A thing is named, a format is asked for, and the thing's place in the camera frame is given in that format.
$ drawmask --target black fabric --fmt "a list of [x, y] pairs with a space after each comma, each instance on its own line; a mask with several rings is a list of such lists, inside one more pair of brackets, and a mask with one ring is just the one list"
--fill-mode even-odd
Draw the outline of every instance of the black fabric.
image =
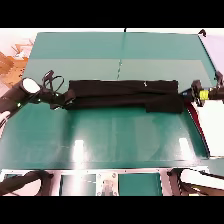
[[66, 109], [144, 106], [147, 112], [183, 112], [177, 81], [70, 81], [76, 99]]

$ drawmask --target white wall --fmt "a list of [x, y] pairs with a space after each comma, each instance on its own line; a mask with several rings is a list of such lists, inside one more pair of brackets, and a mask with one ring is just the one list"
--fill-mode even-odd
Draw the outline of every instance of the white wall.
[[[127, 28], [127, 32], [158, 32], [197, 34], [202, 28]], [[224, 35], [224, 28], [204, 28], [208, 35]], [[124, 28], [0, 28], [0, 51], [14, 56], [11, 48], [24, 39], [35, 40], [38, 32], [123, 32]]]

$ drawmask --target green tabletop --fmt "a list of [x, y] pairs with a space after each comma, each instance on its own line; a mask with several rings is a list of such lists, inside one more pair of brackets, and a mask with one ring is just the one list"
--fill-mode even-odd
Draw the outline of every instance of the green tabletop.
[[[41, 83], [52, 69], [65, 78], [63, 92], [71, 79], [117, 80], [120, 59], [120, 80], [176, 79], [180, 89], [197, 78], [215, 84], [197, 35], [157, 33], [39, 33], [24, 77]], [[47, 104], [29, 104], [8, 121], [0, 141], [0, 167], [10, 169], [170, 167], [206, 159], [187, 111], [51, 111]]]

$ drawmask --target folded black cloth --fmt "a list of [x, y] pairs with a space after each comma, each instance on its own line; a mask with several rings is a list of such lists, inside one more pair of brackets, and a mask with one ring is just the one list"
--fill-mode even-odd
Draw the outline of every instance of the folded black cloth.
[[184, 102], [177, 81], [101, 81], [69, 82], [76, 98], [67, 110], [111, 106], [144, 106], [147, 112], [182, 113]]

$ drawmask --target yellow band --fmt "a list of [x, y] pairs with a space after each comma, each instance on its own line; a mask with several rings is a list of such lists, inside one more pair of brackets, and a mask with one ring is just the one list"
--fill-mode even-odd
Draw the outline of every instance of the yellow band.
[[208, 93], [209, 93], [208, 90], [200, 91], [200, 100], [209, 100]]

